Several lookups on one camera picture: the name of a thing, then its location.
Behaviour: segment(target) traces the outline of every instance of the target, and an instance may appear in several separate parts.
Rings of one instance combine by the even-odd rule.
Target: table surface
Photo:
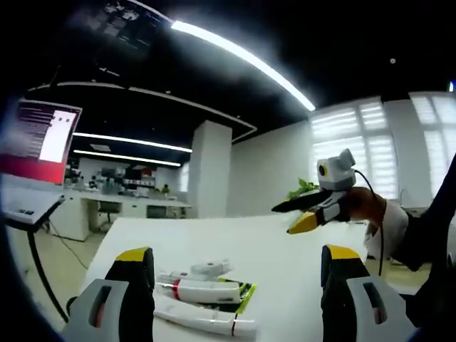
[[[159,207],[179,207],[179,208],[190,208],[191,205],[178,202],[171,199],[153,199],[145,197],[131,197],[122,195],[106,195],[98,191],[78,191],[78,190],[65,190],[65,195],[75,195],[80,198],[95,201],[104,202],[119,202],[119,203],[132,203],[132,204],[145,204],[145,205],[156,205]]]
[[[229,258],[225,277],[257,284],[245,314],[259,323],[255,341],[321,341],[321,248],[350,247],[365,260],[366,227],[328,223],[312,232],[288,235],[296,214],[221,219],[118,218],[95,255],[82,286],[104,278],[116,256],[152,247],[155,274],[189,271],[193,264]],[[185,328],[156,318],[156,341],[233,341],[231,337]]]

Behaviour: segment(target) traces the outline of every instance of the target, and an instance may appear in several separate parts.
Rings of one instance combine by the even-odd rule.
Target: black cord
[[[52,292],[51,285],[49,285],[48,279],[46,278],[46,275],[44,274],[43,266],[41,265],[41,260],[40,256],[38,255],[38,250],[36,249],[36,243],[35,243],[35,236],[33,235],[32,232],[27,232],[27,237],[28,237],[28,245],[30,246],[31,250],[31,256],[33,257],[33,261],[35,262],[36,270],[38,271],[38,275],[40,276],[41,282],[43,283],[44,289],[48,293],[49,298],[52,301],[52,304],[56,307],[58,313],[62,317],[62,319],[65,321],[65,323],[68,323],[68,317],[65,315],[65,311],[62,309],[60,306],[56,295]]]
[[[62,239],[62,236],[58,233],[58,230],[56,228],[56,226],[53,225],[53,223],[49,220],[49,224],[52,226],[52,228],[56,231],[56,236],[60,239],[60,241],[62,241],[62,244],[65,245],[66,248],[69,249],[69,251],[71,253],[73,253],[73,255],[76,257],[76,259],[79,261],[79,264],[81,264],[82,267],[84,267],[84,269],[87,269],[87,266],[81,261],[81,259],[79,258],[79,256],[76,254],[75,251],[73,251],[67,244],[66,242]]]
[[[373,198],[375,198],[375,200],[378,203],[378,205],[380,207],[382,207],[382,204],[380,203],[380,200],[377,198],[377,195],[373,191],[373,188],[372,188],[371,184],[369,183],[368,179],[366,178],[366,176],[363,175],[363,173],[361,171],[355,170],[355,172],[358,173],[359,175],[361,175],[361,177],[364,178],[366,183],[368,183],[368,186],[369,186],[370,192],[372,192]],[[379,230],[380,230],[380,263],[378,265],[378,276],[382,276],[383,254],[384,254],[384,250],[385,250],[385,237],[383,236],[383,225],[381,223],[380,223]]]

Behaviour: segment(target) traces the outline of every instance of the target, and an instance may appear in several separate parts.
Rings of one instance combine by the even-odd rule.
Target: white wall
[[[404,207],[427,207],[432,202],[428,149],[411,100],[383,104],[398,159],[399,189]]]
[[[298,177],[308,179],[308,126],[297,123],[233,145],[228,216],[271,214],[299,187]]]
[[[162,189],[163,185],[168,184],[171,192],[177,192],[179,191],[178,175],[178,169],[157,167],[157,171],[155,171],[155,186],[158,189]]]

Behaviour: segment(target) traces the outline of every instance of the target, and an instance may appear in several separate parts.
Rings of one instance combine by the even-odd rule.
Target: red stripe
[[[179,286],[179,283],[180,279],[176,280],[172,285],[172,294],[174,294],[174,298],[176,298],[178,301],[180,301],[179,293],[177,292],[177,287]]]
[[[236,325],[236,318],[237,318],[237,313],[233,319],[233,326],[231,327],[231,336],[234,336],[234,326]]]

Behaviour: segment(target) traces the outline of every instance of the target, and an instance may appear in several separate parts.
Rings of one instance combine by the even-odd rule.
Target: black ceiling
[[[237,0],[143,3],[251,51],[291,81],[317,109],[375,95],[447,90],[456,77],[451,12],[436,6]],[[261,71],[217,46],[172,30],[159,16],[152,15],[148,23],[144,40],[150,43],[131,53],[75,27],[80,13],[42,53],[34,86],[96,81],[170,92],[233,118],[239,116],[258,128],[250,136],[307,117],[305,107]],[[129,34],[144,32],[131,30]],[[52,86],[26,97],[83,107],[77,131],[84,133],[191,147],[193,131],[204,120],[233,127],[234,138],[250,131],[208,110],[125,89]],[[74,139],[81,149],[89,148],[89,143],[100,142]],[[189,159],[183,152],[125,143],[106,145],[118,154],[178,162]]]

